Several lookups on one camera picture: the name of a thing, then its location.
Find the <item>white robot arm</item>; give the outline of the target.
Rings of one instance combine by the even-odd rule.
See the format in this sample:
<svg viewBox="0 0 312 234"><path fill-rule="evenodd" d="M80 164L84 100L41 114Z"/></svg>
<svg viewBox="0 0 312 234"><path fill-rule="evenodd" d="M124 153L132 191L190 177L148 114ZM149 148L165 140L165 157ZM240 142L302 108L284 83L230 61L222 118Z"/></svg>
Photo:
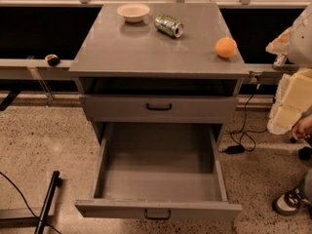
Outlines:
<svg viewBox="0 0 312 234"><path fill-rule="evenodd" d="M298 67L294 75L282 76L267 123L271 134L283 135L312 106L308 95L312 90L312 4L265 51L277 56L275 67L281 67L284 59Z"/></svg>

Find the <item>person's hand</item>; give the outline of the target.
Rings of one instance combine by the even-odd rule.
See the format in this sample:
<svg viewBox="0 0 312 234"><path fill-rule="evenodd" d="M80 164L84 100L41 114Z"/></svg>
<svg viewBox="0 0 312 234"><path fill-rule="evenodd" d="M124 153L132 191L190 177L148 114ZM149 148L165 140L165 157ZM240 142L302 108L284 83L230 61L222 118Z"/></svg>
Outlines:
<svg viewBox="0 0 312 234"><path fill-rule="evenodd" d="M299 140L312 136L312 115L300 119L292 128L292 136Z"/></svg>

